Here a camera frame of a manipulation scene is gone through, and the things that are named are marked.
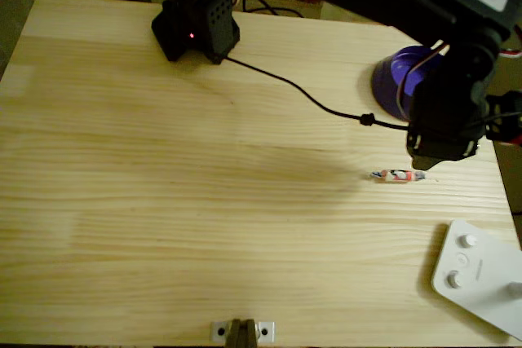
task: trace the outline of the wooden table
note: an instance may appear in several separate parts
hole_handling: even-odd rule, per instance
[[[208,345],[212,321],[252,317],[278,346],[514,343],[430,285],[453,219],[516,243],[490,142],[374,183],[410,167],[404,132],[236,64],[168,63],[159,9],[34,4],[0,86],[0,341]],[[394,121],[369,75],[403,34],[235,16],[234,58]]]

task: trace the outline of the small cylindrical object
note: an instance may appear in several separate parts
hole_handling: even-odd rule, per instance
[[[522,299],[522,283],[512,282],[507,286],[510,294],[517,299]]]
[[[472,234],[466,234],[464,236],[461,236],[459,238],[459,242],[460,244],[465,247],[465,248],[473,248],[476,246],[476,243],[477,243],[477,239],[476,239],[476,236],[472,235]]]
[[[408,183],[425,179],[426,175],[422,171],[381,170],[372,172],[370,177],[380,179],[386,183]]]
[[[457,271],[451,271],[448,274],[448,283],[454,289],[460,289],[462,287],[462,279]]]

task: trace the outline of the knob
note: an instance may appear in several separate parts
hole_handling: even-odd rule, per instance
[[[462,287],[462,279],[457,271],[451,271],[448,275],[448,283],[454,289],[460,289]]]
[[[464,246],[465,248],[473,248],[476,246],[476,243],[478,240],[476,239],[476,236],[472,234],[466,234],[464,236],[461,236],[460,238],[460,244]]]

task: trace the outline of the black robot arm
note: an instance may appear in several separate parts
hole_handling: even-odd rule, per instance
[[[326,0],[391,25],[425,46],[450,45],[440,66],[416,88],[409,112],[407,149],[416,169],[458,161],[476,153],[478,140],[520,143],[520,116],[494,128],[498,111],[518,112],[522,94],[487,97],[500,45],[521,17],[522,0]],[[239,41],[231,0],[167,0],[153,30],[169,60],[187,48],[219,64]]]

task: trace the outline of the white mounting plate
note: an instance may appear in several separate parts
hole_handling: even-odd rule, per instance
[[[476,244],[466,247],[462,236],[470,234]],[[453,285],[459,288],[450,283],[452,273],[458,274]],[[431,279],[433,289],[522,341],[522,298],[511,294],[511,282],[522,283],[522,252],[463,220],[453,221]]]
[[[213,322],[210,328],[210,339],[213,342],[225,344],[227,342],[228,330],[232,321]],[[276,340],[275,322],[256,322],[255,334],[258,342],[274,342]]]

